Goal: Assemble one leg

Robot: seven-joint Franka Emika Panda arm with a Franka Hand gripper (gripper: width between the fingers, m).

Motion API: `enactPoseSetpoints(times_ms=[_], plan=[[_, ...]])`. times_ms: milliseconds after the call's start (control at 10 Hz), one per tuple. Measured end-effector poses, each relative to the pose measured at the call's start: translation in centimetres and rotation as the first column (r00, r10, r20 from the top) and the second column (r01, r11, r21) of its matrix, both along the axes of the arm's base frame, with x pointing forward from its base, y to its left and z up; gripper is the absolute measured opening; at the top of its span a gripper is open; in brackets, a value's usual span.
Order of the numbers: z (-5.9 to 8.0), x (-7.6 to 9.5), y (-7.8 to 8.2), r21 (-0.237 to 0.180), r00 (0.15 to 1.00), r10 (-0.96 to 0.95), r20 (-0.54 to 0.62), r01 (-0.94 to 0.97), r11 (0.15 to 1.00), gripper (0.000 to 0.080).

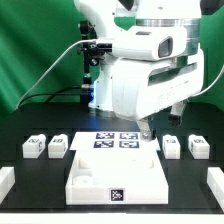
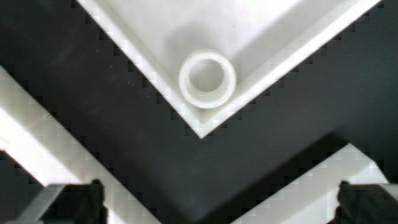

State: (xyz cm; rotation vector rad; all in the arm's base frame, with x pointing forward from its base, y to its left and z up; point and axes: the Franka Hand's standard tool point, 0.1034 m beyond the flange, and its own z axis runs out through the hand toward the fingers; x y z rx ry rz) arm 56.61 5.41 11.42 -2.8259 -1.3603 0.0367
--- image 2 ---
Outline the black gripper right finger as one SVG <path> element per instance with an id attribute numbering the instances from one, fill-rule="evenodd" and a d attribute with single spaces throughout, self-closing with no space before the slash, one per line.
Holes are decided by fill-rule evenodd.
<path id="1" fill-rule="evenodd" d="M 398 184 L 342 181 L 333 218 L 326 224 L 398 224 Z"/>

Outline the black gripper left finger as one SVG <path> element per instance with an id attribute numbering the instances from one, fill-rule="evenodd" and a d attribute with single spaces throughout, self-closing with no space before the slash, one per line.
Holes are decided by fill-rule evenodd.
<path id="1" fill-rule="evenodd" d="M 38 192 L 13 224 L 106 224 L 104 186 L 51 184 Z"/>

